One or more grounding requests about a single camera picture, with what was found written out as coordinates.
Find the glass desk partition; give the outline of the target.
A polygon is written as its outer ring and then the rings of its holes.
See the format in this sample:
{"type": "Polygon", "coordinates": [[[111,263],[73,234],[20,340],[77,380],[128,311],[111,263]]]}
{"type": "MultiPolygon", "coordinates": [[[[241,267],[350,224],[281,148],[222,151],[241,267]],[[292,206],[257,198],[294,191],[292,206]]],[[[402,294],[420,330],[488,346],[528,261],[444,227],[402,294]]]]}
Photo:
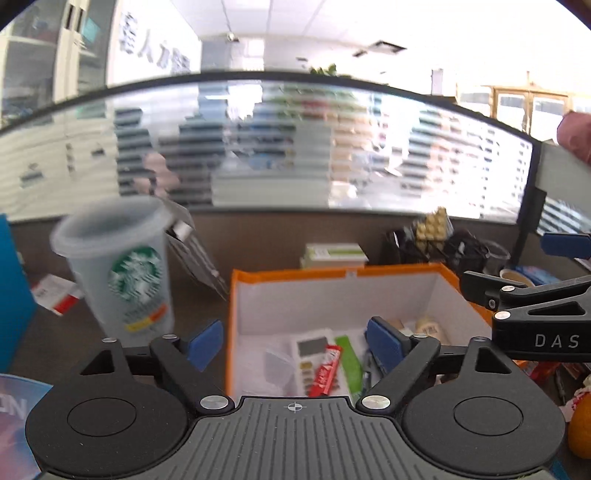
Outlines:
{"type": "Polygon", "coordinates": [[[369,211],[587,231],[589,169],[552,142],[432,96],[288,72],[212,72],[2,109],[1,210],[59,216],[152,194],[192,211],[369,211]]]}

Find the black mesh desk organizer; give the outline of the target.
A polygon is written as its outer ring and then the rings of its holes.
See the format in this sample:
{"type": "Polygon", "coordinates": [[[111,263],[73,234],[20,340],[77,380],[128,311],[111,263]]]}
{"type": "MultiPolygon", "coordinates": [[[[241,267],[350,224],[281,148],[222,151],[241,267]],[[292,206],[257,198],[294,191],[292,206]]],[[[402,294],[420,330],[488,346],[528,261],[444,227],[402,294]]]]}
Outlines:
{"type": "Polygon", "coordinates": [[[467,230],[455,231],[444,241],[420,240],[411,227],[384,234],[379,265],[442,263],[460,277],[465,271],[497,275],[508,264],[509,251],[467,230]]]}

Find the calculator in box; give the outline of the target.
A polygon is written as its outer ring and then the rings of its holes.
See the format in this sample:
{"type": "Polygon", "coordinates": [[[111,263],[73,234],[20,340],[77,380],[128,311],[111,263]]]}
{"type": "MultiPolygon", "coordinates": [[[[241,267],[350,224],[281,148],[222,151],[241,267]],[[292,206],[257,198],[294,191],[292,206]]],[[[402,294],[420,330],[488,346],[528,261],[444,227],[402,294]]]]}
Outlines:
{"type": "Polygon", "coordinates": [[[309,330],[290,336],[291,357],[294,360],[294,382],[297,396],[308,396],[318,367],[325,359],[325,347],[335,345],[331,329],[309,330]]]}

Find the green snack packet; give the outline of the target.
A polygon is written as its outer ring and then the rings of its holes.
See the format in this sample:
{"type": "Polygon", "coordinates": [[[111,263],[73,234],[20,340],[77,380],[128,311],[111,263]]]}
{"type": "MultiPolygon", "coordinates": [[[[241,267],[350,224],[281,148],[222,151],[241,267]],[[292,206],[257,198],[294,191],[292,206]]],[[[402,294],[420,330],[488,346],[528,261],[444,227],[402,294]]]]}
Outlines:
{"type": "Polygon", "coordinates": [[[360,398],[363,390],[363,367],[358,356],[356,356],[355,349],[349,341],[349,337],[341,335],[335,337],[335,344],[342,349],[341,367],[345,374],[346,385],[349,389],[349,397],[356,403],[360,398]]]}

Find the beige paper cup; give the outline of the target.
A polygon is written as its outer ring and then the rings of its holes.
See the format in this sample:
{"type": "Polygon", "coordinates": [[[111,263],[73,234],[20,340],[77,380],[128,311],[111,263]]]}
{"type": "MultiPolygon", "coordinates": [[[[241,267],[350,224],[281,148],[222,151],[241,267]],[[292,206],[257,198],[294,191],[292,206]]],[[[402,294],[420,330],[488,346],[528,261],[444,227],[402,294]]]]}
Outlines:
{"type": "Polygon", "coordinates": [[[502,269],[500,271],[499,275],[501,278],[503,278],[505,280],[518,282],[523,285],[526,285],[527,287],[534,287],[535,286],[535,284],[529,278],[527,278],[522,273],[520,273],[516,270],[513,270],[513,269],[502,269]]]}

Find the blue paper bag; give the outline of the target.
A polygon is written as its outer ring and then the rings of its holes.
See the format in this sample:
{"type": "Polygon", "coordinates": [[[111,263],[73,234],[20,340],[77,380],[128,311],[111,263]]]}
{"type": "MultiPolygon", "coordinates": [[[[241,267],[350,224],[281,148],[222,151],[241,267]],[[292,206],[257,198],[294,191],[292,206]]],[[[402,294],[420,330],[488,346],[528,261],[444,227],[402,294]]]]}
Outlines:
{"type": "Polygon", "coordinates": [[[0,369],[11,367],[37,304],[19,261],[5,214],[0,221],[0,369]]]}

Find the stack of books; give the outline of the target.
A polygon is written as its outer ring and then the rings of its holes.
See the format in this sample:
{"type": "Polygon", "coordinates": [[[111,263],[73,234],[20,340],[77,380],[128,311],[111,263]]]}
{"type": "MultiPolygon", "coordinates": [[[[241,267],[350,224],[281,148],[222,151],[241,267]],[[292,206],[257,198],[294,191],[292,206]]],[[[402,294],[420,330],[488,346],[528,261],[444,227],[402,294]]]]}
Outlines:
{"type": "Polygon", "coordinates": [[[590,274],[590,261],[552,257],[537,262],[526,261],[513,269],[538,286],[587,276],[590,274]]]}

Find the person in pink sweater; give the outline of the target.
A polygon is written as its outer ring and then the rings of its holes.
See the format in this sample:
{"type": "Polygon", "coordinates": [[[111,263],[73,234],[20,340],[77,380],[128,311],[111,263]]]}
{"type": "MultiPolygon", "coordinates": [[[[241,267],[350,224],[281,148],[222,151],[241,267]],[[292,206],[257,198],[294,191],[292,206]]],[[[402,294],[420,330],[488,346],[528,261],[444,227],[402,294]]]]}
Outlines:
{"type": "Polygon", "coordinates": [[[591,163],[591,115],[569,111],[557,128],[557,142],[580,161],[591,163]]]}

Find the green white box stack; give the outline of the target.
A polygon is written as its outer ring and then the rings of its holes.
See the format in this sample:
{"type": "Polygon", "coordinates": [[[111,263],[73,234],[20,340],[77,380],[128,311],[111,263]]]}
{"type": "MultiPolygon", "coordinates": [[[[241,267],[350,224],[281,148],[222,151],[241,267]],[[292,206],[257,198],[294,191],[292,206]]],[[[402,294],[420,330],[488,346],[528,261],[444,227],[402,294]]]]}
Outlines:
{"type": "Polygon", "coordinates": [[[301,269],[363,268],[368,261],[356,243],[308,243],[301,256],[301,269]]]}

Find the white cream bottle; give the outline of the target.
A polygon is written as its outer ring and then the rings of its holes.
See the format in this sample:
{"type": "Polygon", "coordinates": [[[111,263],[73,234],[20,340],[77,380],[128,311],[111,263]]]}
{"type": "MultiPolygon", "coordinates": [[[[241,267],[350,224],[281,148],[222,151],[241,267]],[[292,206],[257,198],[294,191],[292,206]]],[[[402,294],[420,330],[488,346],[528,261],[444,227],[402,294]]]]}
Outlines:
{"type": "Polygon", "coordinates": [[[424,316],[416,322],[415,334],[427,335],[436,338],[442,345],[450,345],[451,342],[442,325],[429,316],[424,316]]]}

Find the black grey marker pen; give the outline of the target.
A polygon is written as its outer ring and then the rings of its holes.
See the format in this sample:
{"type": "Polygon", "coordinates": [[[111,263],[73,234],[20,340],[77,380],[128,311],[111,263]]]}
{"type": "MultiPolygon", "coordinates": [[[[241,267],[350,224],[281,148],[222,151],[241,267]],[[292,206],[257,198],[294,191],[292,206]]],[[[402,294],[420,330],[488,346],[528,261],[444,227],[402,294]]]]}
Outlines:
{"type": "Polygon", "coordinates": [[[377,366],[372,351],[367,350],[363,355],[362,394],[367,395],[377,381],[381,379],[381,370],[377,366]]]}

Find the orange cardboard box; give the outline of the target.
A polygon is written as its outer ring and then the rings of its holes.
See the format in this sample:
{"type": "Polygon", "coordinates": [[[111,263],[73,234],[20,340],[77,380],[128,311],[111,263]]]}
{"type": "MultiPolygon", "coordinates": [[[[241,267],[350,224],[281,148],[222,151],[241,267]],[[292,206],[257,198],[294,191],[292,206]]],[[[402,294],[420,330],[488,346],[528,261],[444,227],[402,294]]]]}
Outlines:
{"type": "Polygon", "coordinates": [[[436,320],[456,345],[491,336],[492,314],[467,302],[442,264],[280,270],[231,276],[225,391],[262,395],[266,349],[290,351],[290,336],[331,329],[362,332],[371,317],[436,320]]]}

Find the Starbucks plastic cup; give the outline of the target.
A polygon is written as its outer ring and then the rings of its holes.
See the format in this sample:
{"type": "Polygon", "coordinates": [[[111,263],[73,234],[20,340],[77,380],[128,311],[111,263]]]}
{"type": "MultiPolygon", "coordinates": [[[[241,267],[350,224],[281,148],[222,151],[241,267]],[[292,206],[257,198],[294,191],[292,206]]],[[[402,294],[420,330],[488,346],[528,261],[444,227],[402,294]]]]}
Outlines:
{"type": "Polygon", "coordinates": [[[107,337],[146,346],[174,327],[165,232],[173,215],[151,196],[100,201],[50,235],[107,337]]]}

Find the red KitKat bar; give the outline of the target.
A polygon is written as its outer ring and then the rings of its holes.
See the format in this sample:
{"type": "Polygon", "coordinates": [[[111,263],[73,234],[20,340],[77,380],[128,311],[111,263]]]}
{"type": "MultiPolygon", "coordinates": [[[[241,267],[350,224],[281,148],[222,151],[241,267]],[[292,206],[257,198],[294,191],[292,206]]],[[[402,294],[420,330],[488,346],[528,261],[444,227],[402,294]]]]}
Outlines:
{"type": "Polygon", "coordinates": [[[325,347],[324,357],[322,357],[322,362],[318,366],[317,374],[315,374],[315,380],[311,384],[308,397],[318,398],[331,394],[335,378],[338,377],[341,357],[342,348],[338,345],[328,345],[325,347]]]}

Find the clear heart-shaped container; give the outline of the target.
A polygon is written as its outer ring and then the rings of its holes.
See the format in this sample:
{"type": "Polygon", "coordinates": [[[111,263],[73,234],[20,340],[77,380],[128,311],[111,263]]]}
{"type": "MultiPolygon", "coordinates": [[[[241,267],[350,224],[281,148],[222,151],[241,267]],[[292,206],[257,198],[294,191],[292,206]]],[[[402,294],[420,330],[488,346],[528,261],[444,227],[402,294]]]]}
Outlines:
{"type": "Polygon", "coordinates": [[[290,355],[273,349],[263,354],[263,378],[272,396],[288,396],[297,392],[294,361],[290,355]]]}

